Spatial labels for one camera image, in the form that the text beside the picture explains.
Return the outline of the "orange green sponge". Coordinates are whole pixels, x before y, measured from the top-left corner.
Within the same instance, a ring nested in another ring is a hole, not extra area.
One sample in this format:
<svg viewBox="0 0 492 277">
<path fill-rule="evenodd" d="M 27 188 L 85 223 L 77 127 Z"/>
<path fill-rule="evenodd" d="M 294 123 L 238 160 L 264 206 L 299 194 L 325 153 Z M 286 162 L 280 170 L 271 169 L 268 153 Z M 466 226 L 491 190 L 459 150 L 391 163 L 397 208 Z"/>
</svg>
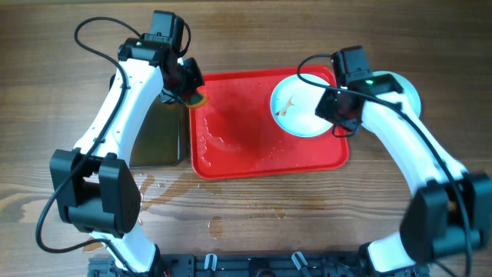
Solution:
<svg viewBox="0 0 492 277">
<path fill-rule="evenodd" d="M 207 103 L 208 97 L 201 92 L 196 92 L 190 95 L 185 101 L 185 105 L 188 108 L 200 108 Z"/>
</svg>

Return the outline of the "white plate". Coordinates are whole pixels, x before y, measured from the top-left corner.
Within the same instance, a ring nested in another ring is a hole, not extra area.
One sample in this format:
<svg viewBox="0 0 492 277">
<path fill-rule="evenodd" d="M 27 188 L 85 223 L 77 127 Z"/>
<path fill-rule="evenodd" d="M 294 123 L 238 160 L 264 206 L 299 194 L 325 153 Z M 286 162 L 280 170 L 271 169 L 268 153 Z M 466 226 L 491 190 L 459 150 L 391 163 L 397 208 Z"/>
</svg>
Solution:
<svg viewBox="0 0 492 277">
<path fill-rule="evenodd" d="M 386 74 L 392 75 L 398 81 L 398 83 L 403 88 L 403 93 L 407 96 L 407 100 L 409 101 L 412 110 L 414 111 L 415 115 L 418 118 L 420 118 L 421 111 L 422 111 L 422 104 L 421 104 L 421 98 L 420 98 L 416 88 L 412 85 L 412 83 L 408 79 L 406 79 L 404 76 L 399 75 L 395 72 L 389 72 L 389 71 L 373 72 L 374 76 L 380 76 L 380 75 L 386 75 Z"/>
<path fill-rule="evenodd" d="M 319 136 L 332 123 L 315 115 L 324 89 L 291 75 L 280 81 L 271 94 L 271 114 L 286 133 L 302 138 Z"/>
</svg>

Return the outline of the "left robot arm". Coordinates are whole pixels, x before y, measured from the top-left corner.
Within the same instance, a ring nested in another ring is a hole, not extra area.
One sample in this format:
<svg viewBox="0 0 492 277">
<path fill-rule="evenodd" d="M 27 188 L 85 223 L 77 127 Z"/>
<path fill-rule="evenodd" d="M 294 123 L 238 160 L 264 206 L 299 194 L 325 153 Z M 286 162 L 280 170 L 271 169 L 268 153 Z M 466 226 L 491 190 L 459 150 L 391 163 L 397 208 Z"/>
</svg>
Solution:
<svg viewBox="0 0 492 277">
<path fill-rule="evenodd" d="M 105 246 L 117 267 L 133 276 L 163 276 L 159 248 L 138 223 L 141 195 L 129 169 L 131 152 L 153 101 L 188 104 L 204 79 L 194 58 L 166 42 L 128 39 L 95 120 L 71 151 L 57 150 L 49 164 L 63 222 Z"/>
</svg>

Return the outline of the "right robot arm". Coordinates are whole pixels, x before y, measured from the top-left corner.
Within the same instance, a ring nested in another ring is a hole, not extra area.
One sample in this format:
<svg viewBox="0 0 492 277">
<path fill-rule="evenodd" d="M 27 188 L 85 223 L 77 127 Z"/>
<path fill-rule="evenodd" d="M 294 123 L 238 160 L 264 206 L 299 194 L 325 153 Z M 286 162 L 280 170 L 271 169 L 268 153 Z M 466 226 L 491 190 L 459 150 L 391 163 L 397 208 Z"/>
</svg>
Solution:
<svg viewBox="0 0 492 277">
<path fill-rule="evenodd" d="M 316 116 L 376 135 L 412 194 L 398 231 L 360 247 L 360 274 L 385 276 L 462 254 L 470 275 L 473 252 L 489 241 L 490 177 L 468 172 L 444 150 L 420 120 L 420 97 L 404 77 L 376 72 L 323 88 Z"/>
</svg>

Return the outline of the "white plate top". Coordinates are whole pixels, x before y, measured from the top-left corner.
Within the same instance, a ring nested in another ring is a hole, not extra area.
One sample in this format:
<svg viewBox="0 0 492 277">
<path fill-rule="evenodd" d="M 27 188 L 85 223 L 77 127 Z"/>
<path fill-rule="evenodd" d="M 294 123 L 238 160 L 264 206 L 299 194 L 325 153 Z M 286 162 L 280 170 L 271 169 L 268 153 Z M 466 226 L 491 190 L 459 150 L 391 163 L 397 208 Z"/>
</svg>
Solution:
<svg viewBox="0 0 492 277">
<path fill-rule="evenodd" d="M 291 75 L 280 81 L 271 94 L 271 114 L 286 133 L 302 138 L 319 136 L 332 123 L 315 115 L 324 89 Z"/>
</svg>

